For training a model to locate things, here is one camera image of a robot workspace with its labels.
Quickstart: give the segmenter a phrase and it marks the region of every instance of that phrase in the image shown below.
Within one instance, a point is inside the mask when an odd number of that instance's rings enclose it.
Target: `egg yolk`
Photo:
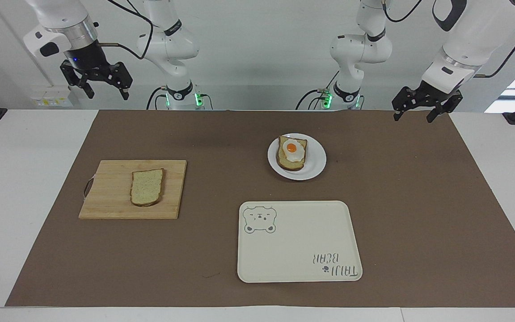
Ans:
[[[295,153],[295,151],[297,151],[297,147],[295,146],[295,144],[290,143],[287,145],[287,150],[290,151],[290,153]]]

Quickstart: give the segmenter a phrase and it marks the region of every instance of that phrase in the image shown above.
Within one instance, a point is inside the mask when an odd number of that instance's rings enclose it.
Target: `green light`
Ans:
[[[323,108],[326,110],[329,110],[331,108],[331,101],[333,100],[333,95],[330,93],[327,93],[327,97],[325,98],[325,102],[323,102]]]
[[[200,97],[200,94],[194,93],[194,97],[196,98],[196,105],[197,106],[204,105],[204,100],[202,100],[202,98]]]

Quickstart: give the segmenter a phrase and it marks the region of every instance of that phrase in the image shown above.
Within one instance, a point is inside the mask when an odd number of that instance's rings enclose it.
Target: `wooden cutting board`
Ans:
[[[162,200],[150,207],[131,203],[132,172],[164,169]],[[79,219],[177,219],[185,160],[102,160]]]

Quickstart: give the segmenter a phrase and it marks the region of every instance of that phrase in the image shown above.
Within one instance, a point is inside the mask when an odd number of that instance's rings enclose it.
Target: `fried egg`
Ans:
[[[289,139],[283,143],[283,153],[290,162],[299,162],[305,157],[305,149],[297,140]]]

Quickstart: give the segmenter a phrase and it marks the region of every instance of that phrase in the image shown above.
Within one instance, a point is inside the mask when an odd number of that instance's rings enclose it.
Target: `round plate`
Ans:
[[[287,171],[280,167],[276,160],[276,154],[278,153],[279,148],[279,141],[276,138],[267,150],[267,159],[270,162],[271,167],[279,175],[288,179],[302,181],[317,177],[317,175],[323,172],[325,164],[327,163],[327,155],[325,154],[325,149],[323,149],[323,146],[317,140],[308,135],[299,133],[290,133],[283,136],[290,137],[292,139],[307,140],[307,152],[305,155],[305,165],[303,166],[303,169],[299,171]]]

